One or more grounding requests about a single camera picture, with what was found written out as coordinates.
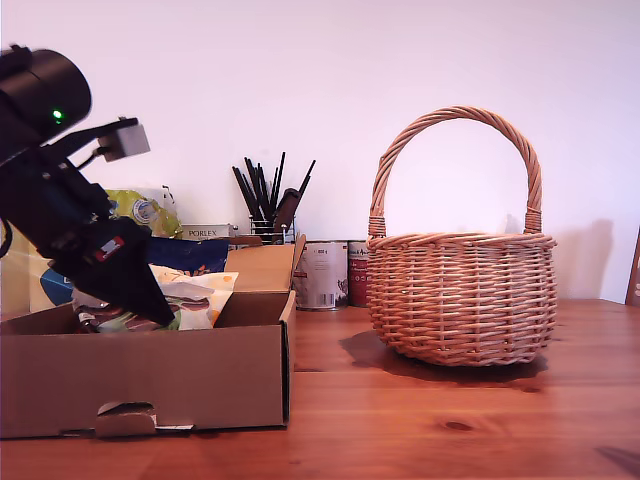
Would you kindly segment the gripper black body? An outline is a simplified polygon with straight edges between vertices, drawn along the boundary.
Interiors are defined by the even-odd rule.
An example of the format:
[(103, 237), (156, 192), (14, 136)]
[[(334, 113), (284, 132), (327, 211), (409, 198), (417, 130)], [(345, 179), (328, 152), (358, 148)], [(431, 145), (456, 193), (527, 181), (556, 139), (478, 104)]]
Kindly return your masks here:
[(106, 192), (67, 159), (13, 159), (1, 165), (1, 218), (43, 255), (77, 247), (84, 228), (110, 216)]

